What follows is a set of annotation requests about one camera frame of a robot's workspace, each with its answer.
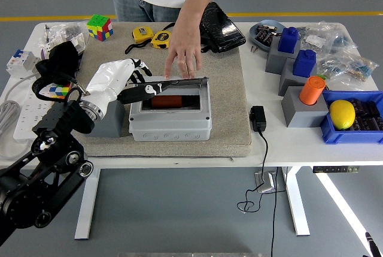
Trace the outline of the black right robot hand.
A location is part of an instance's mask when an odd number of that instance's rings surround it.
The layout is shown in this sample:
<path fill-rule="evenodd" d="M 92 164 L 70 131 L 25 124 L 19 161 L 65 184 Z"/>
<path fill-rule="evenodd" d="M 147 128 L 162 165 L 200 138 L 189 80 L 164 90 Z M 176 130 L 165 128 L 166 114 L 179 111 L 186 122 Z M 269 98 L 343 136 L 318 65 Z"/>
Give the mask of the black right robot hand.
<path fill-rule="evenodd" d="M 381 257 L 382 255 L 381 255 L 375 241 L 373 240 L 372 236 L 368 232 L 365 232 L 365 236 L 366 236 L 366 240 L 367 240 L 367 243 L 369 245 L 372 257 Z"/>

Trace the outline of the person's left hand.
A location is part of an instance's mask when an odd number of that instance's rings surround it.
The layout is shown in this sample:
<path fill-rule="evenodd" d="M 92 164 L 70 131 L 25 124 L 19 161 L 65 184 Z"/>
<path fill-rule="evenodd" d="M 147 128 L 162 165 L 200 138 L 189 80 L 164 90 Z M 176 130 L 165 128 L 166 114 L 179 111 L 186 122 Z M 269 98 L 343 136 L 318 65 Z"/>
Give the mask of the person's left hand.
<path fill-rule="evenodd" d="M 195 78 L 202 68 L 199 25 L 176 22 L 171 34 L 168 57 L 165 61 L 164 78 L 171 76 L 172 65 L 177 66 L 183 79 Z"/>

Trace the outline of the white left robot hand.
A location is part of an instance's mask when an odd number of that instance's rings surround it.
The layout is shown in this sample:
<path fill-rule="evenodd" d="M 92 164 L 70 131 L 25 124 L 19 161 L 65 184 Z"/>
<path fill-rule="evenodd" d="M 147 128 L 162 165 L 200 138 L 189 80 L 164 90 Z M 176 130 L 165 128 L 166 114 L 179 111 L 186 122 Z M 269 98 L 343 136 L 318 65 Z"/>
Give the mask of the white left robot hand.
<path fill-rule="evenodd" d="M 119 100 L 122 104 L 131 104 L 144 101 L 166 89 L 164 81 L 146 83 L 140 69 L 151 75 L 148 66 L 140 59 L 128 58 L 102 64 L 86 87 L 88 94 L 82 98 L 83 105 L 105 115 L 111 102 Z"/>

